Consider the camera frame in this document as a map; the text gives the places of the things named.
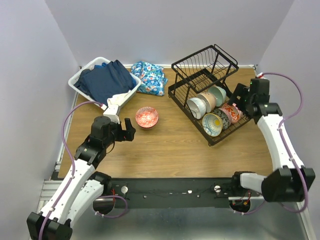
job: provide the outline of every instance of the metal wire rack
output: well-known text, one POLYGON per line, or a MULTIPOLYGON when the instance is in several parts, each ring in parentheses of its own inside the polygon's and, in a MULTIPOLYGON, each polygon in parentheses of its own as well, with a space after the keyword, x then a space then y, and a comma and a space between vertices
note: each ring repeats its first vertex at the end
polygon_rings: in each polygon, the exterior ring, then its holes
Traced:
POLYGON ((232 92, 226 84, 226 78, 235 73, 238 62, 217 45, 205 47, 171 65, 176 72, 175 83, 168 88, 169 97, 179 106, 201 134, 213 146, 246 124, 250 118, 243 116, 237 123, 223 130, 219 136, 208 135, 202 125, 202 119, 194 118, 187 100, 197 97, 213 85, 225 89, 228 98, 232 92))

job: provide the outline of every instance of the white plastic basket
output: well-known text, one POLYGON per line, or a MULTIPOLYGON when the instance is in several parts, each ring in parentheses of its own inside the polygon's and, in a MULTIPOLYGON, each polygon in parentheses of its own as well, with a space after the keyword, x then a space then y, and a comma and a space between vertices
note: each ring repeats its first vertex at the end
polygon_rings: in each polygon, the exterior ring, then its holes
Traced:
MULTIPOLYGON (((88 96, 87 94, 83 93, 78 88, 76 88, 75 83, 78 81, 80 74, 83 70, 85 69, 92 70, 94 69, 95 65, 101 65, 102 63, 108 64, 109 62, 110 61, 108 59, 101 56, 93 59, 91 62, 85 65, 81 70, 79 70, 73 77, 69 79, 68 81, 69 86, 73 88, 76 92, 84 96, 89 101, 94 101, 90 96, 88 96)), ((141 85, 141 79, 133 75, 132 73, 130 74, 136 82, 136 86, 134 87, 134 89, 129 90, 126 93, 113 95, 112 98, 108 98, 107 99, 108 105, 118 105, 120 108, 122 108, 136 94, 138 87, 141 85)))

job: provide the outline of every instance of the wooden table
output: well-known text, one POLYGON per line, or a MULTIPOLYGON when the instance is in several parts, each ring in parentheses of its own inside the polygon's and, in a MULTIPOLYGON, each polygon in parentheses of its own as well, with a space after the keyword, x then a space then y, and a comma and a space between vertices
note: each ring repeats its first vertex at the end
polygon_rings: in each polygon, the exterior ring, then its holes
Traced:
MULTIPOLYGON (((174 84, 175 73, 171 69, 164 72, 168 78, 165 96, 137 92, 121 109, 120 119, 130 118, 136 128, 134 141, 116 142, 98 171, 113 178, 231 177, 235 171, 261 175, 272 172, 267 144, 253 120, 209 147, 197 128, 168 97, 168 86, 174 84), (159 113, 158 124, 150 130, 141 129, 135 121, 137 110, 145 106, 154 107, 159 113)), ((248 85, 253 77, 253 69, 240 68, 227 79, 227 84, 233 91, 237 83, 248 85)), ((77 104, 85 101, 79 95, 77 104)), ((95 105, 82 106, 74 113, 67 139, 73 154, 90 133, 94 118, 102 114, 95 105)), ((64 153, 58 176, 64 178, 70 166, 69 156, 64 153)))

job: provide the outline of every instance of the floral fabric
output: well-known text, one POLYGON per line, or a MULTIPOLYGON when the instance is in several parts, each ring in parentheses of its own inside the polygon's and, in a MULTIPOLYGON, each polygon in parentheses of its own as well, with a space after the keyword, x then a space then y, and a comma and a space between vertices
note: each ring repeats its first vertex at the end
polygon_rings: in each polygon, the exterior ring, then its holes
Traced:
POLYGON ((141 79, 138 92, 156 96, 165 95, 165 85, 168 79, 165 78, 164 68, 146 61, 138 61, 131 66, 131 73, 141 79))

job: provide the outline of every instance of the white wall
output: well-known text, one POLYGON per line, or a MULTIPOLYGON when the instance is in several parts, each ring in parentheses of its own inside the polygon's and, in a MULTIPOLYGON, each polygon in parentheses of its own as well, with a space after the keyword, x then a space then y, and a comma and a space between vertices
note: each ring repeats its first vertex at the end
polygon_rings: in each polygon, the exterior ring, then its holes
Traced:
POLYGON ((0 239, 26 240, 54 169, 78 64, 43 0, 0 1, 0 239))
POLYGON ((218 44, 257 64, 293 0, 45 0, 76 60, 172 64, 218 44))
MULTIPOLYGON (((279 72, 294 78, 304 93, 301 113, 287 121, 286 128, 304 164, 313 168, 316 179, 309 191, 309 211, 320 239, 320 2, 295 0, 282 25, 265 51, 260 72, 279 72)), ((278 102, 285 115, 299 106, 293 84, 280 77, 269 77, 271 100, 278 102)))

